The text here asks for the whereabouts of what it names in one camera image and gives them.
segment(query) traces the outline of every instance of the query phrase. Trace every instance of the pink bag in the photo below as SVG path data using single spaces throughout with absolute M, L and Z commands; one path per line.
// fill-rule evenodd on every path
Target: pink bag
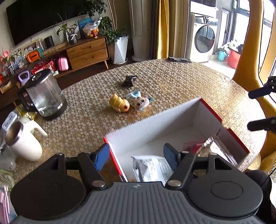
M 68 61 L 67 61 L 67 58 L 65 58 L 65 57 L 60 57 L 57 60 L 57 64 L 59 66 L 60 71 L 66 71 L 69 69 Z

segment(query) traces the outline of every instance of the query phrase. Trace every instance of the purple kettlebell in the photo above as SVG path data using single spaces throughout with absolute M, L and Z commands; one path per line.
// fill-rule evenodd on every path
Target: purple kettlebell
M 23 74 L 27 74 L 27 75 L 26 75 L 26 78 L 21 79 L 21 75 L 23 75 Z M 26 71 L 21 72 L 21 73 L 18 75 L 18 79 L 19 79 L 19 81 L 21 82 L 21 86 L 24 86 L 24 85 L 26 84 L 26 82 L 30 79 L 30 73 L 29 73 L 29 71 L 26 70 Z

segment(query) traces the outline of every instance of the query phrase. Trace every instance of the speaker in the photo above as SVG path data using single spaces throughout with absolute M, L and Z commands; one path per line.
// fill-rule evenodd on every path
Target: speaker
M 49 49 L 55 45 L 52 36 L 46 37 L 44 41 L 46 44 L 46 49 Z

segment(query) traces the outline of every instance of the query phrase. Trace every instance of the drawer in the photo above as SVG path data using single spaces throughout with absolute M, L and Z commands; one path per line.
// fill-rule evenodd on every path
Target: drawer
M 106 48 L 105 45 L 105 38 L 101 38 L 98 40 L 94 40 L 94 41 L 90 41 L 87 42 L 85 44 L 81 44 L 75 47 L 72 47 L 68 50 L 66 50 L 68 58 L 69 59 L 73 59 L 76 58 L 78 56 L 93 52 L 93 51 L 97 51 L 100 49 L 104 49 Z
M 107 50 L 101 49 L 97 50 L 73 59 L 69 59 L 72 69 L 82 67 L 93 62 L 98 62 L 100 60 L 108 59 Z

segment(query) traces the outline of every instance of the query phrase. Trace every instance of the glass kettle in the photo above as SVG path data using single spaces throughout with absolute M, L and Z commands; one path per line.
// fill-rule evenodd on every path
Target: glass kettle
M 31 103 L 26 101 L 27 93 Z M 37 111 L 45 120 L 60 116 L 67 108 L 67 101 L 50 69 L 31 77 L 18 92 L 18 97 L 27 111 Z

